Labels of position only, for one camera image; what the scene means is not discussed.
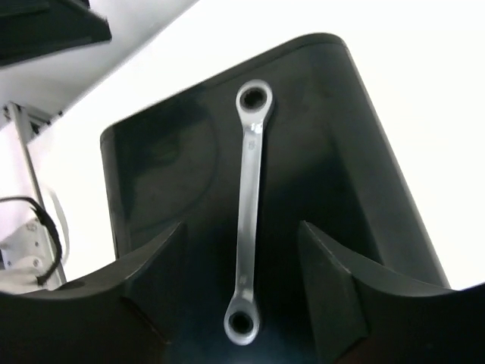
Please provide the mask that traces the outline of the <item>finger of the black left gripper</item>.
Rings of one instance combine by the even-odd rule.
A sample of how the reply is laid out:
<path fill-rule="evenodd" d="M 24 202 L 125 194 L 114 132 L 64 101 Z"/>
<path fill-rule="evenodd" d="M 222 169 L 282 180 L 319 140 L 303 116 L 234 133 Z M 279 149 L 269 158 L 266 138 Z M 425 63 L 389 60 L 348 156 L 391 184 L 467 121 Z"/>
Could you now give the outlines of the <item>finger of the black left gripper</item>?
<path fill-rule="evenodd" d="M 2 1 L 1 66 L 112 39 L 89 1 Z"/>

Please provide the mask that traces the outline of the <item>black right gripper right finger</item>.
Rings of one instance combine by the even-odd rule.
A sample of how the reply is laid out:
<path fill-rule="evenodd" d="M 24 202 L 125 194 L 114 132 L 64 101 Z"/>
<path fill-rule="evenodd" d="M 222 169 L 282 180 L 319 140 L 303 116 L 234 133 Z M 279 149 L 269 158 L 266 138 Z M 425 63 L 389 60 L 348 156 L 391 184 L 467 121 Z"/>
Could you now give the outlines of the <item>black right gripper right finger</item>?
<path fill-rule="evenodd" d="M 484 286 L 450 290 L 384 267 L 301 222 L 299 260 L 321 363 L 482 363 Z"/>

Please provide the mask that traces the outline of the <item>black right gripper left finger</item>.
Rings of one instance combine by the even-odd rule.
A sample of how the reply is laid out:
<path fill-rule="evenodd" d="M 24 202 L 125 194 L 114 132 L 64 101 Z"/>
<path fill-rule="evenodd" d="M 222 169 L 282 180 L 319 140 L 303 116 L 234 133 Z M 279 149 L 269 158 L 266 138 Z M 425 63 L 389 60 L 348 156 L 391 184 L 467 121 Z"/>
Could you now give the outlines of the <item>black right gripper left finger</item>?
<path fill-rule="evenodd" d="M 1 295 L 3 363 L 163 363 L 180 324 L 188 233 L 177 223 L 57 290 Z"/>

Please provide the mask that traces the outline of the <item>black drawer cabinet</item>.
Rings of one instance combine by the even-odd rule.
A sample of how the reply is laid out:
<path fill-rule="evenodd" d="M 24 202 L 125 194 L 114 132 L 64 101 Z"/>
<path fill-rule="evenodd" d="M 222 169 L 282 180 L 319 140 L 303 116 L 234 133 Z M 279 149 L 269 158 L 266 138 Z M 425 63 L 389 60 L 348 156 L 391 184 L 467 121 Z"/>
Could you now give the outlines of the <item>black drawer cabinet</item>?
<path fill-rule="evenodd" d="M 274 95 L 264 131 L 255 296 L 262 326 L 241 347 L 224 333 L 233 295 L 243 130 L 239 96 Z M 115 253 L 176 223 L 180 297 L 165 363 L 316 363 L 299 260 L 306 221 L 398 273 L 447 280 L 344 42 L 301 36 L 108 127 L 100 147 Z"/>

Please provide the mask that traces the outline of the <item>silver ratchet wrench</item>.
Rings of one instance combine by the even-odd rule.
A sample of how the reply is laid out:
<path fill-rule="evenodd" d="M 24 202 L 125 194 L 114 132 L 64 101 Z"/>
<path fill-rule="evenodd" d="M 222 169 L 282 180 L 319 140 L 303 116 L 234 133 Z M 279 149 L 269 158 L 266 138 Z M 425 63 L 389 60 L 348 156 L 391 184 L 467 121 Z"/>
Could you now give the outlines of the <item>silver ratchet wrench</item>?
<path fill-rule="evenodd" d="M 252 343 L 261 327 L 255 298 L 255 251 L 264 129 L 274 106 L 270 85 L 259 79 L 244 83 L 236 94 L 242 127 L 242 157 L 236 235 L 233 296 L 224 314 L 224 330 L 235 345 Z"/>

